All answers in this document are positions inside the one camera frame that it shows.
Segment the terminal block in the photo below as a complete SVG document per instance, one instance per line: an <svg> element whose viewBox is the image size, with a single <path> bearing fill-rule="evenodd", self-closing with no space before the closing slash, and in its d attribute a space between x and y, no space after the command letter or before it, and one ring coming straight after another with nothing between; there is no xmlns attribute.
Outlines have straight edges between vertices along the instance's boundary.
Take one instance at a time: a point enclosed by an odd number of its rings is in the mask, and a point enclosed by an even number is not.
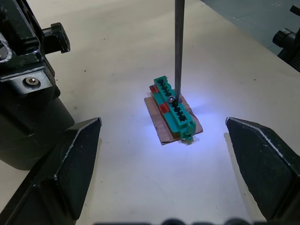
<svg viewBox="0 0 300 225"><path fill-rule="evenodd" d="M181 140L192 140L196 132L196 123L181 102L175 100L175 92L165 76L154 79L150 86L155 102L173 135Z"/></svg>

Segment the screwdriver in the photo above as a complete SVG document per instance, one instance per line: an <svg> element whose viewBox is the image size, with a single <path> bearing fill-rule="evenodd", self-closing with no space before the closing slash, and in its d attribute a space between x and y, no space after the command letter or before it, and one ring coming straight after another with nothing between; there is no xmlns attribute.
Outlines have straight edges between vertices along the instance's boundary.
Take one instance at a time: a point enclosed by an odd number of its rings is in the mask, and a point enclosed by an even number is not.
<svg viewBox="0 0 300 225"><path fill-rule="evenodd" d="M183 22L185 0L175 0L175 100L179 102L182 70Z"/></svg>

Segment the green terminal block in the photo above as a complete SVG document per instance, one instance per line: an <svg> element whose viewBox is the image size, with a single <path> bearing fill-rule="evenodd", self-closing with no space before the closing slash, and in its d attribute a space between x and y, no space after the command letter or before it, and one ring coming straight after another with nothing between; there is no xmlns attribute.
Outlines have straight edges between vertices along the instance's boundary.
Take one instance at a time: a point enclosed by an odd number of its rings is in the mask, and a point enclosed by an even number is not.
<svg viewBox="0 0 300 225"><path fill-rule="evenodd" d="M175 92L167 78L162 76L154 79L150 90L171 132L179 134L181 140L191 140L196 132L196 123L183 104L174 100Z"/></svg>

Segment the white work surface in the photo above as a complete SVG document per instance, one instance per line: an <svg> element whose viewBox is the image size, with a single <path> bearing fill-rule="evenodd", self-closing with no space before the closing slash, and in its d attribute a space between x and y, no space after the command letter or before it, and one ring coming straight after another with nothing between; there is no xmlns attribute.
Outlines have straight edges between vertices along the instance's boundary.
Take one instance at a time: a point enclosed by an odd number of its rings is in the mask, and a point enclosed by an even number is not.
<svg viewBox="0 0 300 225"><path fill-rule="evenodd" d="M101 117L95 170L77 225L262 219L236 166L227 116L272 128L300 153L300 75L199 0L186 1L181 93L204 132L162 146L144 98L174 87L174 0L29 0L61 22L71 52L48 55L76 122ZM0 207L27 172L0 164Z"/></svg>

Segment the red component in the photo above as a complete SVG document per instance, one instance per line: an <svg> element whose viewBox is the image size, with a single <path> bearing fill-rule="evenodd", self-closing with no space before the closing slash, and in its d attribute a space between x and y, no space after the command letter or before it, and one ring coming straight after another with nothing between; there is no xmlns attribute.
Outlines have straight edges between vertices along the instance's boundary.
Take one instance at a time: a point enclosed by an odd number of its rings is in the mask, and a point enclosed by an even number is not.
<svg viewBox="0 0 300 225"><path fill-rule="evenodd" d="M160 109L162 114L168 113L170 111L169 105L166 102L159 105L159 109Z"/></svg>
<svg viewBox="0 0 300 225"><path fill-rule="evenodd" d="M156 84L154 84L154 85L151 85L149 88L150 88L150 91L151 91L153 94L155 94L155 93L158 93L158 92L159 92L159 90L158 90L158 87L157 87L157 85L156 85Z"/></svg>

